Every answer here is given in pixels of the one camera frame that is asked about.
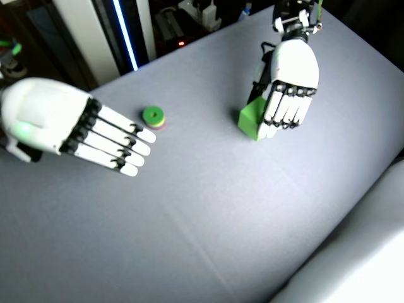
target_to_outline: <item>back of robotic hand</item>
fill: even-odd
[[[1,127],[6,150],[36,162],[42,152],[68,153],[135,176],[156,136],[70,85],[27,78],[3,90]]]
[[[281,0],[275,5],[273,28],[282,35],[282,42],[262,43],[264,54],[248,100],[266,99],[258,140],[304,121],[319,82],[318,62],[307,41],[310,33],[322,28],[321,2],[314,25],[309,23],[314,0]]]

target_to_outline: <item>green ring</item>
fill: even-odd
[[[146,124],[160,124],[164,120],[164,112],[160,107],[150,106],[143,111],[142,117]]]

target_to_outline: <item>gray table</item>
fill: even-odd
[[[237,129],[272,9],[96,90],[167,129],[136,178],[0,151],[0,302],[264,302],[404,147],[404,74],[330,14],[303,126]]]

